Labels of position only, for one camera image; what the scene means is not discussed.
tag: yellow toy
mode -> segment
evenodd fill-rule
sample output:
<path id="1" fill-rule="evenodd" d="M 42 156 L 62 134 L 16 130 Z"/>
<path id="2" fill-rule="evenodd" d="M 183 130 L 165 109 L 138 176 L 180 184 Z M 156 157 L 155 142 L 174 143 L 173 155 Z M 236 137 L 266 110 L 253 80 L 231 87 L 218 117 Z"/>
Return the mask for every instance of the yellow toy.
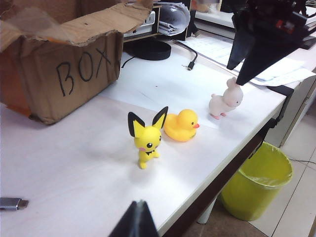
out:
<path id="1" fill-rule="evenodd" d="M 167 115 L 164 132 L 176 141 L 187 142 L 195 136 L 198 127 L 197 114 L 193 110 L 186 109 L 178 115 Z"/>
<path id="2" fill-rule="evenodd" d="M 161 141 L 161 132 L 166 119 L 168 107 L 164 107 L 153 119 L 152 126 L 145 126 L 145 123 L 133 112 L 128 113 L 129 133 L 134 137 L 135 146 L 139 149 L 139 166 L 141 169 L 147 167 L 146 162 L 152 158 L 158 158 L 156 148 Z"/>

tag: yellow rubber duck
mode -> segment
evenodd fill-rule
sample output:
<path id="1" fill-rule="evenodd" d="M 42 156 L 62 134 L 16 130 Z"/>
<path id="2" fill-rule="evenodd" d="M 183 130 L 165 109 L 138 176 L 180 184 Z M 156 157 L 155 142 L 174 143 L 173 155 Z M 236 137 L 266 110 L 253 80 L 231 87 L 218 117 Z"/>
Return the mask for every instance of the yellow rubber duck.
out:
<path id="1" fill-rule="evenodd" d="M 164 122 L 164 132 L 179 142 L 187 142 L 192 139 L 198 127 L 198 116 L 189 109 L 182 110 L 178 115 L 168 114 Z"/>

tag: cardboard box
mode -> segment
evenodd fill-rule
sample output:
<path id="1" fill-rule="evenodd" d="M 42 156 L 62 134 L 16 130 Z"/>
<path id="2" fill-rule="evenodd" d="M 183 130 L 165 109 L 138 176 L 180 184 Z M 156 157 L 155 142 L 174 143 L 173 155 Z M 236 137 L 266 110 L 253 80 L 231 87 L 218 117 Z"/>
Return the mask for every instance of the cardboard box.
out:
<path id="1" fill-rule="evenodd" d="M 144 22 L 152 0 L 115 3 L 17 0 L 2 9 L 1 102 L 52 124 L 118 79 L 122 33 Z"/>

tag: pichu ear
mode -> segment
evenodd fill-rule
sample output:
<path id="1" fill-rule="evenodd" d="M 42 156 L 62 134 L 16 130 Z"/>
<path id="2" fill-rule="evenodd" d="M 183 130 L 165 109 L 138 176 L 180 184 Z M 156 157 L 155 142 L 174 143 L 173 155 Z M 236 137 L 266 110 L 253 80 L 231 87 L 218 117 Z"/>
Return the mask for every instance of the pichu ear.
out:
<path id="1" fill-rule="evenodd" d="M 139 138 L 145 130 L 144 121 L 142 121 L 133 112 L 129 112 L 127 118 L 128 118 L 128 129 L 129 129 L 130 135 L 132 137 Z"/>
<path id="2" fill-rule="evenodd" d="M 164 121 L 166 120 L 166 117 L 167 117 L 167 113 L 168 113 L 168 106 L 164 107 L 162 110 L 158 112 L 158 114 L 156 114 L 156 116 L 153 119 L 153 127 L 159 130 L 162 129 Z"/>

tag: pink rabbit figure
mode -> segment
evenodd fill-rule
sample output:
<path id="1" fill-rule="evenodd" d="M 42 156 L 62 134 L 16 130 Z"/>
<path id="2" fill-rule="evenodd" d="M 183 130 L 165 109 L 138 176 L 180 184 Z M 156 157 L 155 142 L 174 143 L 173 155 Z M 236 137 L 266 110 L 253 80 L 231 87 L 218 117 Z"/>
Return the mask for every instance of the pink rabbit figure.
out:
<path id="1" fill-rule="evenodd" d="M 243 93 L 239 85 L 236 84 L 236 78 L 227 81 L 227 90 L 224 95 L 212 94 L 208 107 L 210 114 L 217 120 L 221 116 L 226 116 L 226 112 L 234 110 L 241 104 Z"/>

